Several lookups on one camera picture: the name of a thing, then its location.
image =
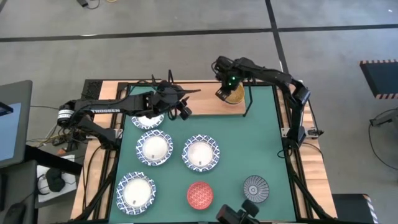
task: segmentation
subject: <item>gray floor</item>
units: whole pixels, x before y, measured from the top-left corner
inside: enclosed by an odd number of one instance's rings
[[[397,1],[273,0],[272,6],[279,27],[398,23]],[[94,11],[74,0],[8,0],[0,13],[0,37],[270,26],[261,0],[102,0]],[[396,223],[397,172],[372,154],[368,120],[398,102],[375,100],[358,62],[397,58],[398,30],[289,32],[280,38],[289,71],[312,90],[318,125],[326,131],[320,144],[332,192],[369,194],[379,221]],[[32,104],[58,107],[79,98],[87,78],[165,78],[171,68],[178,79],[211,79],[210,64],[219,55],[279,68],[271,33],[8,42],[0,43],[0,84],[30,79]],[[45,136],[56,116],[32,109],[28,138]],[[398,133],[387,125],[372,136],[381,157],[398,167]],[[41,208],[39,223],[68,220],[72,203],[70,197]]]

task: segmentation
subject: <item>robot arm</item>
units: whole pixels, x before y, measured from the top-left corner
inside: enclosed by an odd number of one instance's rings
[[[288,99],[292,110],[292,126],[287,133],[287,143],[295,149],[300,147],[305,139],[305,129],[302,126],[303,110],[310,97],[310,91],[300,81],[278,70],[260,67],[244,57],[230,60],[220,56],[213,63],[212,69],[216,73],[216,79],[221,81],[221,88],[216,92],[216,96],[223,101],[231,94],[231,91],[238,88],[240,82],[245,80],[254,82],[262,80],[278,86]],[[290,84],[295,86],[293,93],[290,91]]]
[[[98,138],[103,149],[119,149],[118,134],[114,129],[102,128],[93,122],[94,114],[122,113],[128,116],[153,118],[170,110],[179,110],[186,120],[191,114],[187,107],[187,93],[199,90],[183,90],[165,80],[155,91],[128,95],[121,100],[72,100],[60,106],[57,123],[62,128],[79,129]]]

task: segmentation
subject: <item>black metal frame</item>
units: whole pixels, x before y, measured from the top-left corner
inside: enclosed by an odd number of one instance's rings
[[[121,82],[118,84],[118,89],[117,89],[117,93],[116,93],[116,99],[121,97],[121,93],[123,90],[128,90],[131,86],[149,86],[149,84],[147,83],[135,83],[138,82],[140,79],[137,80],[131,80],[131,83],[126,83],[126,82]],[[214,82],[176,82],[177,84],[184,84],[184,83],[218,83],[217,81]],[[272,87],[272,91],[274,94],[274,103],[275,103],[275,109],[277,111],[277,118],[278,118],[278,124],[280,128],[283,128],[283,119],[282,119],[282,113],[280,111],[280,104],[279,104],[279,98],[278,98],[278,92],[277,92],[277,88],[274,85],[269,85],[267,83],[263,83],[263,82],[257,82],[257,83],[244,83],[244,86],[271,86]],[[112,120],[111,120],[111,127],[114,128],[116,125],[116,114],[113,115]],[[122,115],[122,120],[121,120],[121,125],[120,128],[124,129],[124,122],[126,120],[126,116]],[[293,181],[293,176],[292,174],[289,172],[289,163],[291,163],[289,154],[287,153],[287,149],[285,148],[285,146],[282,143],[282,147],[284,148],[284,156],[285,156],[285,163],[286,163],[286,168],[287,168],[287,174],[288,174],[288,178],[289,178],[289,185],[290,185],[290,189],[291,189],[291,193],[292,193],[292,201],[294,204],[294,212],[295,212],[295,216],[296,219],[299,220],[301,219],[301,214],[300,214],[300,207],[299,207],[299,203],[298,203],[298,198],[297,198],[297,193],[296,193],[296,189],[295,189],[295,184]],[[104,158],[104,162],[103,162],[103,166],[102,166],[102,171],[101,171],[101,177],[99,180],[99,186],[101,186],[101,184],[104,182],[105,178],[106,178],[106,173],[108,170],[108,166],[109,166],[109,159],[110,159],[110,152],[105,152],[105,158]],[[116,155],[114,157],[114,163],[118,163],[119,162],[119,152],[116,152]],[[298,166],[298,170],[300,173],[303,173],[303,167],[301,164],[301,161],[298,162],[297,164]],[[116,180],[112,182],[112,184],[110,185],[110,190],[109,190],[109,195],[108,195],[108,204],[107,204],[107,209],[106,209],[106,214],[105,217],[106,219],[109,218],[109,213],[111,210],[111,205],[112,205],[112,199],[113,199],[113,195],[114,195],[114,186],[116,184]],[[93,218],[98,218],[99,216],[99,211],[100,211],[100,205],[101,205],[101,201],[98,202],[97,206],[95,207],[94,210],[94,216]]]

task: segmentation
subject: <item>red patterned bowl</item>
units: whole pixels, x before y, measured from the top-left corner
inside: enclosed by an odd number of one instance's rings
[[[206,182],[195,182],[188,189],[187,200],[192,208],[204,210],[208,208],[213,201],[213,190]]]

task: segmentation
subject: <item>blue patterned bowl rim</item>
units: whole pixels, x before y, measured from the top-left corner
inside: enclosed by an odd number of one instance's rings
[[[163,120],[164,120],[164,114],[161,114],[161,115],[159,115],[158,117],[160,117],[159,120],[158,120],[155,124],[150,125],[150,126],[143,125],[141,122],[139,122],[138,117],[136,117],[136,116],[134,116],[134,117],[131,118],[131,122],[132,122],[135,126],[137,126],[139,129],[150,130],[150,129],[152,129],[152,128],[158,127],[158,126],[161,124],[161,122],[163,122]]]
[[[126,185],[134,179],[144,179],[146,180],[151,187],[152,193],[150,195],[149,200],[145,205],[139,207],[139,208],[134,208],[130,206],[124,199],[124,189],[126,188]],[[120,180],[118,186],[116,187],[116,205],[118,208],[128,214],[128,215],[138,215],[141,214],[142,212],[146,211],[147,208],[154,203],[155,200],[155,194],[156,194],[156,186],[155,182],[148,178],[143,172],[131,172],[123,176],[123,178]]]
[[[153,136],[160,136],[164,140],[166,140],[166,142],[167,142],[167,153],[166,153],[165,157],[163,157],[159,161],[152,161],[152,160],[146,158],[144,156],[144,153],[143,153],[144,142],[146,141],[146,139],[148,139],[150,137],[153,137]],[[168,134],[164,133],[161,130],[155,129],[155,130],[150,130],[150,131],[145,132],[138,139],[137,144],[136,144],[136,155],[137,155],[137,158],[143,164],[147,164],[148,166],[159,166],[159,165],[163,164],[164,162],[166,162],[167,159],[170,158],[172,153],[173,153],[173,141],[172,141],[172,138]]]
[[[196,142],[207,143],[213,150],[213,158],[211,159],[211,162],[207,166],[204,167],[195,166],[188,159],[188,149],[192,144]],[[217,165],[219,159],[220,159],[220,150],[218,149],[217,142],[212,137],[204,134],[198,134],[196,136],[190,137],[185,142],[184,149],[182,150],[182,160],[184,161],[185,165],[187,165],[189,169],[197,172],[205,172],[211,170],[212,168],[214,168],[214,166]]]

